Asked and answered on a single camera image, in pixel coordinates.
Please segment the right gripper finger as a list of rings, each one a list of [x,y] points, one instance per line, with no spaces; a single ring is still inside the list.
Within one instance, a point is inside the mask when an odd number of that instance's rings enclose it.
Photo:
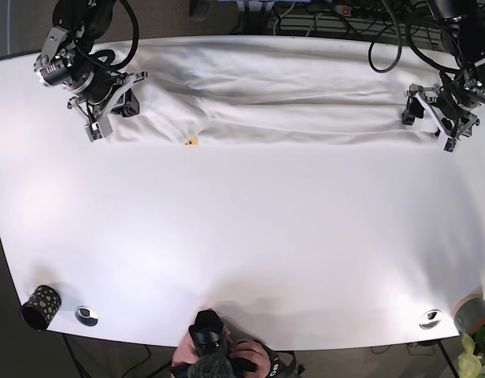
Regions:
[[[121,117],[133,117],[139,115],[140,104],[132,89],[127,90],[114,106],[114,113]]]

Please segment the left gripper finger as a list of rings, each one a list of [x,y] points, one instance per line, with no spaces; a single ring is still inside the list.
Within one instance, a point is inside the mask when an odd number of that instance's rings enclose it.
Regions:
[[[416,119],[424,118],[424,108],[415,97],[408,97],[407,103],[402,113],[402,123],[412,126]]]

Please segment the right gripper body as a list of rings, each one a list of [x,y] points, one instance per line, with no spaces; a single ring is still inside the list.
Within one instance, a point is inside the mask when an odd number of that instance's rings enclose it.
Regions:
[[[114,114],[118,99],[137,83],[148,78],[148,72],[120,75],[99,73],[92,82],[68,101],[68,109],[76,110],[88,124],[102,122],[103,117]]]

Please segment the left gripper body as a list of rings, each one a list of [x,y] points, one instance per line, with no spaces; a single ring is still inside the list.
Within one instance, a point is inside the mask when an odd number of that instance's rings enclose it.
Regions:
[[[459,140],[470,137],[472,128],[479,125],[479,118],[472,111],[480,104],[469,91],[460,90],[456,84],[423,87],[411,84],[405,96],[419,100],[439,130],[439,134]]]

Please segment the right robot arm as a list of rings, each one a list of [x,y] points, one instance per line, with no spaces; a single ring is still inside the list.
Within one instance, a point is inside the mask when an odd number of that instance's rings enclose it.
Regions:
[[[131,47],[116,63],[110,49],[94,52],[94,42],[109,29],[114,1],[59,1],[53,14],[53,27],[34,65],[45,87],[61,86],[70,91],[68,107],[77,108],[94,126],[111,113],[127,118],[139,114],[139,101],[131,87],[147,74],[131,74],[129,65],[139,46],[139,24],[129,2],[120,4],[131,21]]]

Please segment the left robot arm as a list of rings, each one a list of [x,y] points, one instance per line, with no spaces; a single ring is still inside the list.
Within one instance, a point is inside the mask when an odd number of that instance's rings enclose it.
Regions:
[[[404,31],[391,4],[384,1],[383,5],[395,27],[397,55],[387,69],[376,68],[372,60],[368,63],[375,72],[391,71],[399,63],[403,43],[407,42],[420,60],[439,72],[440,84],[409,86],[402,123],[411,126],[428,113],[437,127],[435,135],[444,142],[444,150],[452,152],[460,137],[471,136],[472,128],[479,124],[472,110],[485,104],[485,26],[477,2],[428,1],[426,7],[405,17]],[[411,34],[411,26],[416,23],[432,24],[440,30],[442,42],[457,64],[455,69],[439,64],[417,48]]]

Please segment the photographer right hand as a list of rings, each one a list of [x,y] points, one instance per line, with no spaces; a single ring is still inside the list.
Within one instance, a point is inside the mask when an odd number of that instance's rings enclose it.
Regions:
[[[198,361],[191,336],[187,332],[172,356],[172,367],[179,365],[193,365]]]

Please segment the photographer left hand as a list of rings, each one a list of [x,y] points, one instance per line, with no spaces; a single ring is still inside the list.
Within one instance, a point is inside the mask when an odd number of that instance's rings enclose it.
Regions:
[[[265,378],[271,370],[269,356],[263,346],[250,339],[242,339],[231,345],[231,358],[243,358],[256,365],[254,372],[244,372],[244,378]]]

